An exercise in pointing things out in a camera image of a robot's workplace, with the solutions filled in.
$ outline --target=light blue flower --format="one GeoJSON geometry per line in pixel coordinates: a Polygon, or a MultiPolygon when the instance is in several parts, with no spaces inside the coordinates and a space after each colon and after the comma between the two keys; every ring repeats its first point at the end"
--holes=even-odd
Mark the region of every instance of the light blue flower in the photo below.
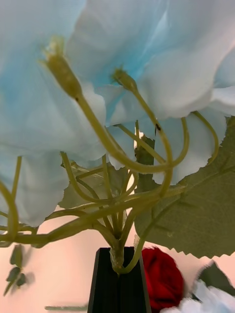
{"type": "MultiPolygon", "coordinates": [[[[0,180],[9,191],[15,175],[17,157],[0,149],[0,180]]],[[[16,193],[20,221],[30,226],[40,225],[62,200],[69,184],[67,173],[56,152],[34,153],[23,156],[16,193]]],[[[0,210],[8,213],[8,206],[0,195],[0,210]]]]}
{"type": "MultiPolygon", "coordinates": [[[[71,34],[85,0],[0,1],[0,179],[11,190],[23,156],[16,204],[20,221],[38,226],[63,197],[68,177],[60,151],[96,160],[105,150],[79,106],[42,66],[51,36],[71,34]]],[[[104,100],[81,82],[104,124],[104,100]]],[[[7,212],[3,198],[1,210],[7,212]]]]}
{"type": "MultiPolygon", "coordinates": [[[[177,118],[192,111],[199,110],[214,127],[219,142],[223,140],[227,110],[217,110],[212,96],[217,70],[234,45],[233,0],[87,0],[66,55],[76,75],[91,81],[95,92],[104,97],[107,126],[139,119],[142,131],[150,126],[154,136],[135,97],[111,85],[111,74],[123,66],[137,81],[177,157],[183,146],[177,118]]],[[[213,136],[201,121],[190,115],[187,122],[189,151],[174,169],[172,184],[205,166],[214,151],[213,136]]],[[[155,147],[165,156],[159,138],[155,147]]],[[[163,175],[154,179],[161,183],[163,175]]]]}
{"type": "Polygon", "coordinates": [[[178,308],[164,309],[161,313],[235,313],[235,297],[203,281],[195,283],[194,294],[200,302],[185,298],[178,308]]]}
{"type": "MultiPolygon", "coordinates": [[[[215,129],[219,144],[225,136],[227,123],[225,114],[210,107],[199,111],[211,126],[215,129]]],[[[208,163],[208,159],[214,152],[214,138],[209,129],[202,123],[202,121],[193,114],[186,117],[189,132],[189,147],[188,153],[183,161],[174,167],[171,185],[177,184],[185,176],[196,173],[200,167],[204,167],[208,163]]],[[[165,149],[162,141],[158,135],[155,135],[155,128],[149,119],[142,119],[139,122],[140,130],[146,134],[147,137],[155,140],[155,150],[160,156],[166,159],[165,149]]],[[[161,127],[172,147],[173,158],[176,159],[184,145],[183,127],[180,118],[168,118],[160,121],[161,127]]],[[[161,184],[163,182],[163,173],[153,175],[153,180],[161,184]]]]}

